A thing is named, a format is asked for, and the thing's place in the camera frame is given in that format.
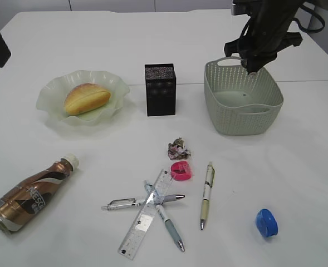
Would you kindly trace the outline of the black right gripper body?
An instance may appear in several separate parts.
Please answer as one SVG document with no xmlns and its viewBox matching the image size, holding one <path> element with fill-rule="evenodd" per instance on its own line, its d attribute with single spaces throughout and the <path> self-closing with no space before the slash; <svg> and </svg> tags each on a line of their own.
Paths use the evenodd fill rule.
<svg viewBox="0 0 328 267">
<path fill-rule="evenodd" d="M 289 46 L 299 46 L 302 42 L 299 33 L 287 32 L 282 38 L 273 37 L 267 42 L 258 44 L 255 37 L 248 32 L 249 30 L 244 28 L 237 39 L 224 45 L 225 56 L 239 54 L 241 65 L 246 70 L 260 70 L 266 64 L 274 61 L 281 50 Z"/>
</svg>

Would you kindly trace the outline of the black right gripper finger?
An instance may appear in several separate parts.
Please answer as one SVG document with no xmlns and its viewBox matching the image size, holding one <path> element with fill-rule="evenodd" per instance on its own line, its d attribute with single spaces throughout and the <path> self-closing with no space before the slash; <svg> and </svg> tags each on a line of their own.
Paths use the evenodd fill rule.
<svg viewBox="0 0 328 267">
<path fill-rule="evenodd" d="M 260 71 L 260 69 L 257 69 L 257 70 L 249 72 L 248 74 L 251 76 L 254 76 L 254 75 L 258 74 L 259 71 Z"/>
</svg>

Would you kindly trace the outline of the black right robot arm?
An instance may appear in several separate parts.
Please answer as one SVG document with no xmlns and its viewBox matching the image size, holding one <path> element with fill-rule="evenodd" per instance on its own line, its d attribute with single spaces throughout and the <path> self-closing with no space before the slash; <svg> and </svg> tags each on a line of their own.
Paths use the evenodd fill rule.
<svg viewBox="0 0 328 267">
<path fill-rule="evenodd" d="M 296 22 L 302 32 L 312 34 L 321 32 L 325 28 L 325 20 L 304 3 L 305 1 L 298 0 L 232 1 L 232 14 L 234 16 L 246 14 L 249 20 L 244 25 L 239 38 L 225 44 L 225 56 L 230 57 L 238 53 L 242 67 L 248 74 L 252 74 L 274 61 L 281 50 L 301 44 L 301 34 L 288 31 L 291 22 Z M 295 17 L 298 9 L 315 17 L 320 21 L 321 27 L 317 29 L 303 27 Z"/>
</svg>

